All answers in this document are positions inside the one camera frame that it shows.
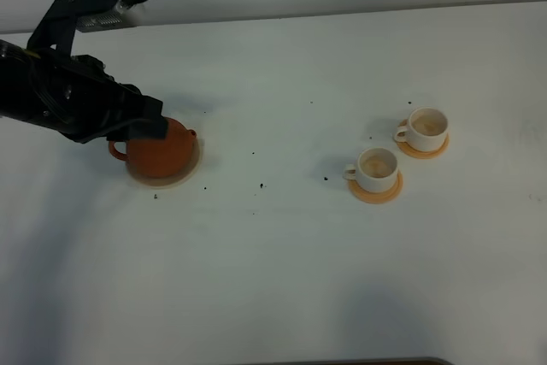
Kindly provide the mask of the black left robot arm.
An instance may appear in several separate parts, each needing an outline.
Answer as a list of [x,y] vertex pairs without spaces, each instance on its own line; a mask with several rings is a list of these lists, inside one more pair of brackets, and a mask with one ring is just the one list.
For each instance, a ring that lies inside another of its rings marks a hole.
[[89,55],[1,42],[1,116],[54,130],[76,143],[164,139],[162,101],[115,81]]

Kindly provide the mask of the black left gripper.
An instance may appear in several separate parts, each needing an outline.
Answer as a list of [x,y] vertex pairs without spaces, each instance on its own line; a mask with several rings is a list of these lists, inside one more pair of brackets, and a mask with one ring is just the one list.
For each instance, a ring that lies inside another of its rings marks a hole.
[[79,143],[163,140],[163,102],[81,62],[27,50],[16,57],[16,118]]

